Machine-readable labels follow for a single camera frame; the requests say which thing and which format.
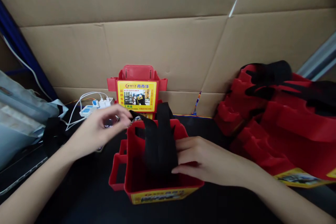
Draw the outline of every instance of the left hand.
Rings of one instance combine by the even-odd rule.
[[[111,128],[105,128],[104,121],[118,116],[119,121]],[[105,145],[115,135],[129,127],[131,113],[119,104],[95,110],[62,147],[68,151],[71,159],[77,160]]]

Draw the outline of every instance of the metal frame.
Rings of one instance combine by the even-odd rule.
[[[297,74],[317,81],[336,64],[336,32],[306,61]]]

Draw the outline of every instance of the black strap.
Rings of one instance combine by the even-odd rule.
[[[251,76],[251,82],[255,85],[245,90],[245,94],[248,96],[271,100],[275,89],[269,86],[280,85],[292,79],[292,70],[286,61],[277,61],[271,64],[252,63],[251,65],[256,66],[256,71],[248,70],[246,73]]]
[[[178,165],[174,140],[174,129],[170,128],[170,119],[174,118],[168,103],[157,105],[156,123],[147,117],[130,110],[133,118],[140,117],[145,124],[145,164],[156,176],[170,176],[171,170]],[[143,132],[136,129],[139,137]]]
[[[336,83],[330,81],[312,82],[310,87],[291,83],[282,83],[281,85],[299,91],[282,90],[282,92],[306,100],[308,107],[315,107],[316,114],[336,116]]]
[[[268,65],[253,63],[253,65],[256,66],[256,71],[248,70],[246,73],[251,76],[251,82],[255,85],[245,90],[246,95],[271,100],[275,89],[270,86],[287,86],[298,92],[286,90],[282,90],[282,92],[306,100],[307,106],[315,107],[316,114],[336,116],[335,83],[330,81],[312,82],[310,87],[286,83],[292,79],[292,71],[286,61],[278,61]]]
[[[174,132],[170,129],[170,119],[174,118],[168,103],[157,106],[158,152],[162,174],[171,174],[171,170],[178,165]]]

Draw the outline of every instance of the printed label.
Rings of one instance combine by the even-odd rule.
[[[328,177],[336,179],[336,168],[327,174]]]
[[[274,177],[279,181],[281,181],[282,183],[293,187],[312,188],[324,184],[333,183],[333,181],[316,178],[304,172],[300,168],[294,168],[284,173],[280,173]]]
[[[153,120],[153,114],[154,113],[139,113],[140,115],[143,115],[144,117],[147,117],[148,119]],[[133,119],[133,121],[141,121],[140,116],[137,116]]]
[[[132,194],[132,202],[134,205],[137,205],[145,203],[182,200],[191,193],[193,193],[194,191],[196,191],[197,189],[198,187],[173,189],[173,190],[157,190],[143,193],[140,192],[137,194]]]
[[[118,81],[118,102],[128,110],[154,112],[155,98],[156,82]]]

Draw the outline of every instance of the right hand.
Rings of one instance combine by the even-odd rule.
[[[265,174],[255,163],[198,136],[176,141],[178,163],[172,173],[183,173],[222,186],[249,187],[256,173]],[[197,167],[184,165],[196,161]]]

